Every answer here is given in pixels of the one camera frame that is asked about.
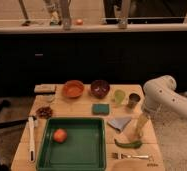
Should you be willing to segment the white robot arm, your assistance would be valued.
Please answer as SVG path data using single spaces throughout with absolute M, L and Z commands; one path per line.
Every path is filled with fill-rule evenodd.
M 187 120 L 187 98 L 175 92 L 176 80 L 170 75 L 148 80 L 143 85 L 145 98 L 141 105 L 144 114 L 155 114 L 161 105 Z

